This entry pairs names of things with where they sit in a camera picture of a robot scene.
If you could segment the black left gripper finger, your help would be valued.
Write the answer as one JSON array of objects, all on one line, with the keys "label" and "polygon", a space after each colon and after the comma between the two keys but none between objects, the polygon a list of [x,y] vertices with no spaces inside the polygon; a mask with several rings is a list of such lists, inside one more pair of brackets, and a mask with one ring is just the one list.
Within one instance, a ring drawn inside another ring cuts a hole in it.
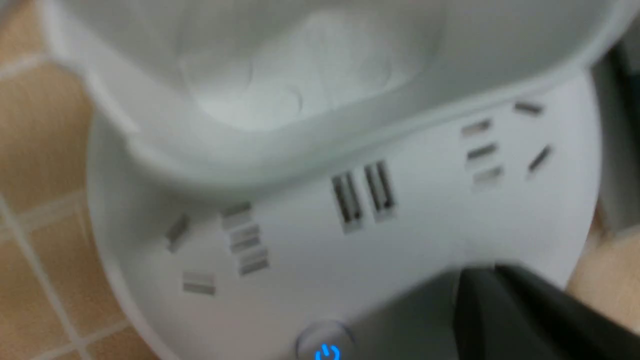
[{"label": "black left gripper finger", "polygon": [[519,265],[461,271],[453,331],[460,360],[637,360],[640,339]]}]

